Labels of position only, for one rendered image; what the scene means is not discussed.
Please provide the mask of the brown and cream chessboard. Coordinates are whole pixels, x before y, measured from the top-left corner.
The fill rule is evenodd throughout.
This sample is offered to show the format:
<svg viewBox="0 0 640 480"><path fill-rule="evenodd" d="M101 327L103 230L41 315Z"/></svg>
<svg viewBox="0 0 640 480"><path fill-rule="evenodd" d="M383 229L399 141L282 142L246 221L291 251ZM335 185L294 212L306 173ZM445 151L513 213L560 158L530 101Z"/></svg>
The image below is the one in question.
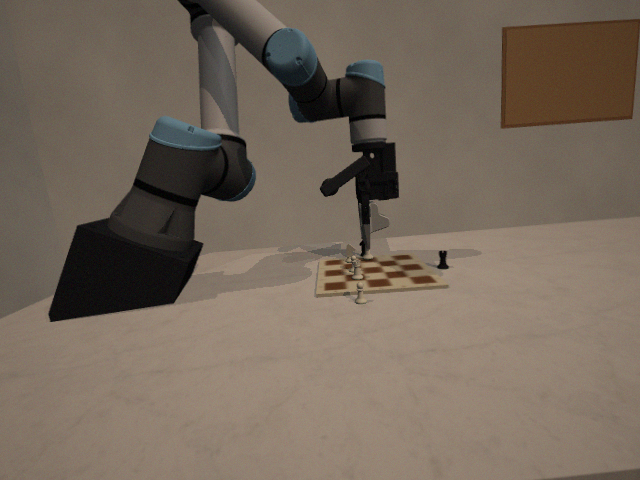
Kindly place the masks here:
<svg viewBox="0 0 640 480"><path fill-rule="evenodd" d="M363 283L363 294L417 291L449 288L440 276L414 253L377 255L360 260L363 279L353 280L352 263L347 258L324 259L319 262L316 298L358 295L357 283Z"/></svg>

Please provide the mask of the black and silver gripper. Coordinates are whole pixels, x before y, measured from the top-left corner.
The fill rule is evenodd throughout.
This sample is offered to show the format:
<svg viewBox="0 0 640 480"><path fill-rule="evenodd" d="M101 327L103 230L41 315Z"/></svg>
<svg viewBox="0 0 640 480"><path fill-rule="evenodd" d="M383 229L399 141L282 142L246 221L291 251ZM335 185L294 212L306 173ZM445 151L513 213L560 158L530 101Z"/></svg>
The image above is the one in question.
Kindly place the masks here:
<svg viewBox="0 0 640 480"><path fill-rule="evenodd" d="M365 156L370 163L369 167L355 176L361 238L366 248L370 249L370 233L388 227L390 220L385 215L380 214L378 205L369 201L369 199L389 200L399 198L395 142L354 144L352 145L352 152L363 152L362 156ZM374 154L374 158L370 157L370 153Z"/></svg>

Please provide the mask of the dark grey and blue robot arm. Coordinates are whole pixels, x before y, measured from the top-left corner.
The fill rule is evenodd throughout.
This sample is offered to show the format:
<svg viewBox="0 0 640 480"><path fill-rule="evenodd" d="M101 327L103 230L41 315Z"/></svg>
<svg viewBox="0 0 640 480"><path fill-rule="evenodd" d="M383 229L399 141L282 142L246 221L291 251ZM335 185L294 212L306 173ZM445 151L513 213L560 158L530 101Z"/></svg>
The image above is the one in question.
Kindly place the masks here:
<svg viewBox="0 0 640 480"><path fill-rule="evenodd" d="M351 63L345 77L328 80L305 34L287 28L257 0L178 1L190 14L198 42L201 128L168 116L156 121L133 186L110 215L107 226L114 233L154 248L188 251L201 195L234 202L254 187L256 171L239 135L238 43L290 93L295 121L349 117L352 144L387 140L378 61Z"/></svg>

